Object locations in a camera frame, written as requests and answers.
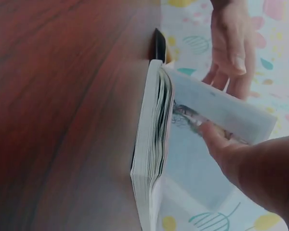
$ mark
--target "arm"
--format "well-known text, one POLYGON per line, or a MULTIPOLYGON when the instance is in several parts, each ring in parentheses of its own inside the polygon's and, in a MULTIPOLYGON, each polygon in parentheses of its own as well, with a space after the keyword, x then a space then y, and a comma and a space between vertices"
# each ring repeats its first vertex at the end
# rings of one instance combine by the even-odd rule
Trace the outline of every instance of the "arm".
POLYGON ((230 143, 210 123, 201 130, 225 176, 251 200, 279 214, 289 228, 289 136, 248 146, 230 143))

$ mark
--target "fingernail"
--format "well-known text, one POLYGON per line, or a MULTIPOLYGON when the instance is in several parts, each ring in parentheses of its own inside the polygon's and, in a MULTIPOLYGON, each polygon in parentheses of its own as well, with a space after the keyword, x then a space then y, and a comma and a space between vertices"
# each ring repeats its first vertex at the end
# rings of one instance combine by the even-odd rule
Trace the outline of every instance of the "fingernail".
POLYGON ((242 71, 242 75, 246 73, 245 60, 239 56, 235 56, 233 58, 233 65, 240 71, 242 71))

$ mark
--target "wooden table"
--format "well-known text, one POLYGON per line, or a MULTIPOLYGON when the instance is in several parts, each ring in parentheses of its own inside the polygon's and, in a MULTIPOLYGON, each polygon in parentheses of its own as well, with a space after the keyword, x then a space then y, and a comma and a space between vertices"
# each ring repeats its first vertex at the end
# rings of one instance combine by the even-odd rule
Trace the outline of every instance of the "wooden table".
POLYGON ((0 0, 0 231, 141 230, 129 176, 159 0, 0 0))

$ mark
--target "yellow dot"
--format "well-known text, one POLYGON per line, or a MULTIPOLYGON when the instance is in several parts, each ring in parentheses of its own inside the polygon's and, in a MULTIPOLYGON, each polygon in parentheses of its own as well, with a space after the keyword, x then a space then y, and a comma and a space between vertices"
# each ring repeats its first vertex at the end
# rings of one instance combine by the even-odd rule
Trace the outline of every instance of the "yellow dot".
POLYGON ((163 218, 162 226, 165 231, 175 231, 177 224, 175 222, 174 217, 167 216, 163 218))
POLYGON ((175 38, 173 37, 173 36, 169 36, 168 37, 168 44, 170 45, 170 46, 175 46, 175 38))
POLYGON ((264 84, 264 85, 271 85, 271 84, 273 84, 273 80, 271 80, 271 79, 266 79, 266 80, 264 80, 264 81, 262 82, 262 84, 264 84))
POLYGON ((283 40, 283 34, 280 33, 280 32, 278 32, 278 33, 276 34, 276 38, 277 38, 279 41, 283 40))
POLYGON ((268 213, 260 216, 254 223, 255 230, 264 231, 275 226, 281 220, 280 216, 274 213, 268 213))
POLYGON ((265 76, 265 73, 263 73, 263 72, 260 72, 260 71, 256 71, 256 73, 255 73, 256 75, 258 75, 258 76, 265 76))
POLYGON ((272 107, 267 107, 265 110, 266 110, 268 113, 273 113, 273 112, 275 112, 274 108, 272 108, 272 107))
POLYGON ((179 48, 176 48, 176 49, 174 49, 174 52, 175 52, 176 54, 180 54, 180 49, 179 49, 179 48))

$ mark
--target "black object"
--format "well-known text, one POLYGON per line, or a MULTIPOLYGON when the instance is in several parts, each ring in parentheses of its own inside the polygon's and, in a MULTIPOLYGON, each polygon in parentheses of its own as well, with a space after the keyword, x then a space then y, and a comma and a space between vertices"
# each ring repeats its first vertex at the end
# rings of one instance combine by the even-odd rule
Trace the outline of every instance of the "black object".
POLYGON ((166 62, 166 40, 159 29, 155 29, 155 59, 166 62))

